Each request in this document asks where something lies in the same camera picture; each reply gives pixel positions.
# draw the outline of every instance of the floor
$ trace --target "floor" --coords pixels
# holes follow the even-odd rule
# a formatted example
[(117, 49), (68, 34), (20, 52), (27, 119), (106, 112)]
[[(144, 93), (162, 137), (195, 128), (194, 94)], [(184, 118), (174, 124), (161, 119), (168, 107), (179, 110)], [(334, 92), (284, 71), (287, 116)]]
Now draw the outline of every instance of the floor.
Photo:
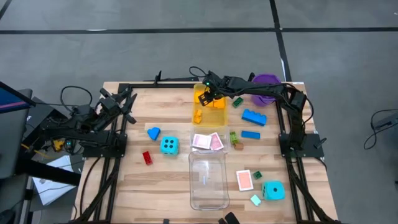
[[(31, 88), (49, 103), (58, 103), (65, 85), (83, 86), (97, 98), (104, 81), (148, 80), (159, 70), (165, 78), (187, 77), (191, 65), (221, 76), (274, 73), (283, 80), (305, 82), (318, 132), (328, 138), (324, 150), (339, 219), (396, 223), (398, 129), (378, 135), (373, 149), (365, 151), (363, 142), (371, 134), (369, 120), (375, 111), (398, 108), (397, 28), (282, 32), (285, 71), (287, 62), (290, 68), (286, 73), (275, 32), (131, 33), (157, 28), (273, 28), (270, 2), (274, 1), (0, 0), (0, 7), (8, 6), (4, 15), (5, 8), (0, 11), (1, 80), (13, 88)], [(395, 0), (276, 0), (276, 8), (286, 30), (398, 27)], [(103, 29), (122, 30), (77, 34)], [(79, 91), (65, 92), (68, 103), (87, 100)], [(33, 210), (44, 209), (35, 212), (34, 223), (67, 222), (75, 193), (45, 208), (34, 203)]]

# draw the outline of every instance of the red lego brick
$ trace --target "red lego brick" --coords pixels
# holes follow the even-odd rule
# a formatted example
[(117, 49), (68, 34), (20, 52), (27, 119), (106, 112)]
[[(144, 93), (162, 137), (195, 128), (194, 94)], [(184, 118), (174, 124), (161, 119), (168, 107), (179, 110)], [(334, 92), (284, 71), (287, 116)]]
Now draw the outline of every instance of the red lego brick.
[(152, 164), (152, 159), (150, 158), (149, 152), (146, 151), (146, 152), (142, 153), (142, 155), (144, 156), (145, 163), (148, 166), (151, 165)]

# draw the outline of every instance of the computer monitor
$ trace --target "computer monitor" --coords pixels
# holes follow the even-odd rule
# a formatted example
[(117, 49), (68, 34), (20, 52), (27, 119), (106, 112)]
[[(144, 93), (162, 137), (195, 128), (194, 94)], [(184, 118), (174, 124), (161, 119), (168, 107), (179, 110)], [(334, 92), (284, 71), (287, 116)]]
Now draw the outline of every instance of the computer monitor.
[(0, 82), (0, 114), (15, 110), (23, 110), (35, 106), (36, 103), (13, 88)]

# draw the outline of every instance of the wooden tabletop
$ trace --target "wooden tabletop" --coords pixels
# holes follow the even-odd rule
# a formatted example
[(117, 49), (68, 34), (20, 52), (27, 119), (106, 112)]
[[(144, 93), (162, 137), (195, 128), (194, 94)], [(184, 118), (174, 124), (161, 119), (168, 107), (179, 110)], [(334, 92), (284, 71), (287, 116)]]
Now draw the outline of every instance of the wooden tabletop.
[[(117, 93), (118, 85), (119, 82), (106, 82), (104, 88), (111, 93)], [(294, 85), (299, 90), (305, 91), (303, 83), (294, 83)], [(235, 109), (231, 106), (231, 99), (227, 99), (230, 131), (236, 131), (238, 139), (244, 144), (243, 151), (232, 148), (226, 155), (230, 204), (223, 210), (197, 211), (190, 206), (188, 163), (188, 155), (192, 151), (189, 135), (193, 89), (138, 88), (133, 92), (138, 94), (132, 107), (132, 115), (137, 119), (137, 123), (128, 124), (126, 128), (128, 143), (126, 155), (121, 159), (111, 223), (161, 223), (165, 218), (170, 219), (171, 223), (217, 223), (229, 212), (233, 212), (241, 223), (295, 223), (286, 163), (280, 154), (278, 142), (280, 129), (274, 105), (259, 108), (251, 102), (250, 95), (243, 95), (244, 103)], [(243, 121), (241, 115), (244, 108), (266, 114), (267, 124), (261, 127)], [(310, 113), (309, 105), (306, 104), (303, 111), (304, 119), (307, 119)], [(147, 135), (147, 130), (154, 126), (161, 129), (157, 141), (152, 141)], [(308, 133), (314, 132), (312, 119), (306, 124), (306, 128)], [(241, 138), (241, 130), (259, 131), (261, 139)], [(180, 148), (177, 157), (164, 156), (160, 153), (160, 139), (165, 135), (179, 138)], [(151, 166), (147, 166), (144, 162), (142, 153), (145, 151), (150, 152), (153, 160)], [(75, 202), (78, 208), (83, 181), (94, 160), (95, 158), (91, 158), (85, 162)], [(88, 178), (83, 209), (98, 192), (103, 161), (104, 159), (101, 159), (95, 165)], [(304, 158), (303, 163), (310, 193), (326, 214), (337, 219), (324, 166), (313, 158)], [(254, 190), (240, 192), (236, 171), (246, 169), (252, 172), (259, 170), (262, 178), (253, 179)], [(267, 180), (283, 182), (286, 194), (284, 200), (263, 201), (261, 184)], [(250, 201), (254, 194), (262, 199), (258, 207)], [(298, 194), (303, 218), (306, 218), (303, 198), (301, 193)], [(105, 216), (107, 204), (108, 195), (105, 195), (101, 218)]]

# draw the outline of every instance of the purple object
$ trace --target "purple object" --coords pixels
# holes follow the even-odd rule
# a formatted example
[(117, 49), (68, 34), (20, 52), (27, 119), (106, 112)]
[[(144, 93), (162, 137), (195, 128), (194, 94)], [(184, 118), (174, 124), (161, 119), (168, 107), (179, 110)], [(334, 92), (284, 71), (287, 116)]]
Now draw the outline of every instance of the purple object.
[[(252, 82), (254, 83), (264, 83), (264, 84), (278, 84), (280, 80), (276, 75), (273, 74), (260, 74), (256, 75)], [(267, 106), (275, 101), (274, 97), (271, 96), (260, 96), (252, 95), (251, 101), (257, 106)]]

